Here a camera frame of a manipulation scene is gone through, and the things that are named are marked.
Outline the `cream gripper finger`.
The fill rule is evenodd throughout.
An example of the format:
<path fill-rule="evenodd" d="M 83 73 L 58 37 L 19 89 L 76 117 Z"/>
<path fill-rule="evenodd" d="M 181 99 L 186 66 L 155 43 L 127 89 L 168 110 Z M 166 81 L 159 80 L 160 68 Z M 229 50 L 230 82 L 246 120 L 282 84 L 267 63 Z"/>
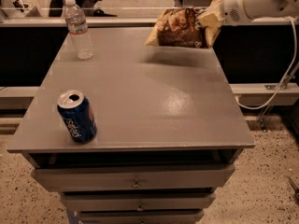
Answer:
<path fill-rule="evenodd" d="M 221 24 L 219 22 L 216 23 L 207 23 L 205 25 L 205 39 L 206 45 L 209 48 L 212 48 L 219 33 L 221 31 Z"/>
<path fill-rule="evenodd" d="M 210 6 L 199 15 L 197 20 L 204 27 L 220 28 L 225 21 L 222 5 L 223 0 L 212 0 Z"/>

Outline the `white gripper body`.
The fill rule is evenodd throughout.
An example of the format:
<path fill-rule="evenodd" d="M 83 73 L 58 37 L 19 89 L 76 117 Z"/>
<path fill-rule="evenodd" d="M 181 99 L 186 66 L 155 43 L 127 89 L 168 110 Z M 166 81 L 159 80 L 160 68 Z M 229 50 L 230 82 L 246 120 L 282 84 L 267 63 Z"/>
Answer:
<path fill-rule="evenodd" d="M 252 21 L 245 10 L 245 0 L 223 0 L 223 13 L 233 26 Z"/>

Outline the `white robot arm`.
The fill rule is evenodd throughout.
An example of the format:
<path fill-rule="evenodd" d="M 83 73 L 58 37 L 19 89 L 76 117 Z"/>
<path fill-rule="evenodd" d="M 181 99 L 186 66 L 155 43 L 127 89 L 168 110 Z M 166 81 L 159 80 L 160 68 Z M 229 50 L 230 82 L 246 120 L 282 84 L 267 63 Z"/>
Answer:
<path fill-rule="evenodd" d="M 226 22 L 239 25 L 263 17 L 297 16 L 299 0 L 213 0 L 198 17 L 205 29 L 206 44 L 211 48 Z"/>

